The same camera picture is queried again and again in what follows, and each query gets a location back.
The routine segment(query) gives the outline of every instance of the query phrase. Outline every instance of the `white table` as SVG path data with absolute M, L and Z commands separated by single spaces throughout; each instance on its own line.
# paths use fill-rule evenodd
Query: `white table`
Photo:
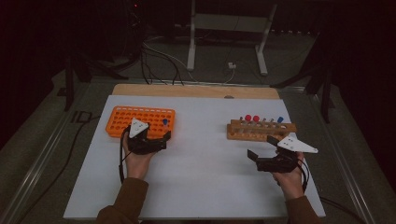
M 164 107 L 176 110 L 167 149 L 151 161 L 142 219 L 268 218 L 287 215 L 283 194 L 271 174 L 258 172 L 247 149 L 274 157 L 268 143 L 226 138 L 231 119 L 246 114 L 290 122 L 282 100 L 217 99 L 110 95 L 92 144 L 81 167 L 64 218 L 96 218 L 113 204 L 120 189 L 119 139 L 106 133 L 116 105 Z M 317 212 L 325 212 L 313 178 L 306 195 Z

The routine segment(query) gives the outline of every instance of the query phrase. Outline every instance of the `white triangular marker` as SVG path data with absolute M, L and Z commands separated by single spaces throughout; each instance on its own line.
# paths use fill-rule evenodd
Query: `white triangular marker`
M 311 152 L 318 153 L 318 149 L 309 146 L 308 144 L 298 140 L 297 138 L 287 136 L 282 141 L 278 142 L 279 147 L 283 147 L 290 151 L 301 151 L 301 152 Z
M 138 119 L 133 118 L 131 123 L 131 131 L 129 131 L 129 137 L 133 138 L 137 136 L 139 133 L 143 132 L 148 127 L 149 125 L 147 123 L 144 123 Z

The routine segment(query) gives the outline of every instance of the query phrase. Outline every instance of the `wooden test tube rack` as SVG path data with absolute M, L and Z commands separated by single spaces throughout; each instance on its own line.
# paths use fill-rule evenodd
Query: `wooden test tube rack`
M 266 142 L 267 136 L 271 135 L 280 141 L 289 133 L 296 132 L 296 125 L 293 123 L 259 121 L 255 124 L 245 124 L 244 120 L 232 119 L 231 123 L 227 124 L 227 138 L 232 140 Z

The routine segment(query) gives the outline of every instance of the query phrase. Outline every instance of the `small blue object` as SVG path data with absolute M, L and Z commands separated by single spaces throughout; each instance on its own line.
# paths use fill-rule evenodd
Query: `small blue object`
M 277 122 L 278 123 L 281 123 L 283 121 L 283 118 L 282 117 L 279 117 L 279 119 L 277 119 Z

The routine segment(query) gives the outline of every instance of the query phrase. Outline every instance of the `brown sleeve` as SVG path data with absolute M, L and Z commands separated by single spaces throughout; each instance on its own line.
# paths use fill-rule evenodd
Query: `brown sleeve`
M 116 201 L 113 205 L 99 211 L 96 223 L 139 223 L 138 217 L 146 199 L 148 188 L 149 184 L 143 180 L 124 179 Z
M 306 196 L 286 201 L 291 224 L 318 224 L 321 220 Z

